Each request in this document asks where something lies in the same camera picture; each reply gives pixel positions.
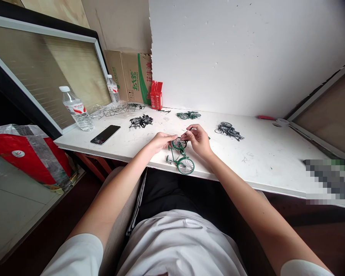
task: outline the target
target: white table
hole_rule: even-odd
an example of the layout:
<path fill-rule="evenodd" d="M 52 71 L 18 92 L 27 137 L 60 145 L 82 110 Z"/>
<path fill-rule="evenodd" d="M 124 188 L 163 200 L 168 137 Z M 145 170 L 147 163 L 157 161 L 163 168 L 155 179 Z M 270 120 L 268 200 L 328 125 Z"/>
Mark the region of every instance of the white table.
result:
<path fill-rule="evenodd" d="M 136 112 L 96 119 L 92 131 L 83 132 L 77 127 L 56 139 L 55 144 L 66 150 L 129 162 L 157 132 L 180 136 L 190 124 L 199 123 L 211 137 L 212 150 L 250 186 L 299 198 L 306 197 L 306 187 L 313 181 L 307 177 L 302 160 L 328 159 L 293 129 L 288 126 L 273 126 L 273 121 L 211 112 L 199 112 L 202 116 L 195 120 L 182 120 L 176 113 L 186 110 L 164 110 L 171 112 L 158 112 L 146 107 Z M 147 125 L 146 128 L 129 128 L 129 120 L 143 114 L 153 118 L 153 125 Z M 231 123 L 245 139 L 238 142 L 215 133 L 218 124 L 223 121 Z M 121 128 L 104 145 L 90 143 L 91 139 L 109 125 L 118 125 Z M 193 151 L 190 143 L 186 153 L 195 164 L 191 176 L 217 180 L 205 162 Z M 179 173 L 174 163 L 166 163 L 167 155 L 171 157 L 171 152 L 162 150 L 151 159 L 148 166 Z"/>

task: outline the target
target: bottle cap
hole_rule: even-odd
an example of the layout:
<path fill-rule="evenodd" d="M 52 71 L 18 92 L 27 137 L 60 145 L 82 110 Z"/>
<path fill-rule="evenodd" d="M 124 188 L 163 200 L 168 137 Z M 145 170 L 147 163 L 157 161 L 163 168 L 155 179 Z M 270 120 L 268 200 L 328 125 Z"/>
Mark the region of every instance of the bottle cap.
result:
<path fill-rule="evenodd" d="M 59 86 L 61 92 L 68 92 L 70 91 L 69 86 Z"/>

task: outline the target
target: hand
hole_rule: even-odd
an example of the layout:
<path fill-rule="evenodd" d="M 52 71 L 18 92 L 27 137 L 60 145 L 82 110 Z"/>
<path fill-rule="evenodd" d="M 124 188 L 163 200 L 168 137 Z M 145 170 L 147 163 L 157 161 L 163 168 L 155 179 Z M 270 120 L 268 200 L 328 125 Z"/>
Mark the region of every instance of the hand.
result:
<path fill-rule="evenodd" d="M 181 136 L 183 141 L 190 141 L 194 151 L 204 160 L 213 154 L 207 133 L 200 125 L 190 125 Z"/>
<path fill-rule="evenodd" d="M 153 154 L 158 153 L 162 149 L 167 149 L 171 146 L 171 141 L 175 140 L 177 135 L 169 135 L 163 132 L 159 132 L 155 137 L 147 144 L 147 147 L 153 152 Z"/>

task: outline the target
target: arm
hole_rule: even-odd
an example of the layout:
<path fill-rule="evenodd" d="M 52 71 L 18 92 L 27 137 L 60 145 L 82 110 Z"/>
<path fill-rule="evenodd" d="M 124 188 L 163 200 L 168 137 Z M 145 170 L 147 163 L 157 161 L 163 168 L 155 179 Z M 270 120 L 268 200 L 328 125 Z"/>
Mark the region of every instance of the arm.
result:
<path fill-rule="evenodd" d="M 107 184 L 70 233 L 68 239 L 78 234 L 90 233 L 100 239 L 105 249 L 114 222 L 148 162 L 161 149 L 168 148 L 170 141 L 176 138 L 177 135 L 157 133 L 132 161 Z"/>
<path fill-rule="evenodd" d="M 212 152 L 203 128 L 190 125 L 187 130 L 192 127 L 182 139 L 191 141 L 194 151 L 210 166 L 258 238 L 275 273 L 280 275 L 283 264 L 294 259 L 312 262 L 329 271 L 276 209 Z"/>

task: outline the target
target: white t-shirt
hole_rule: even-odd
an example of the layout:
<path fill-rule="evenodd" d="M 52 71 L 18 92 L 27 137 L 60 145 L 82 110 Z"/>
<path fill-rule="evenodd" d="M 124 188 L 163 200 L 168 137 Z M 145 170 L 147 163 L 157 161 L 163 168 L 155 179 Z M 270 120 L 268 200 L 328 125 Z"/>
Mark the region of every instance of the white t-shirt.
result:
<path fill-rule="evenodd" d="M 42 276 L 97 276 L 102 255 L 96 236 L 76 235 L 59 248 Z M 117 276 L 247 275 L 236 243 L 198 214 L 184 210 L 162 212 L 140 222 L 119 267 Z M 304 260 L 289 261 L 281 268 L 281 276 L 300 275 L 332 276 Z"/>

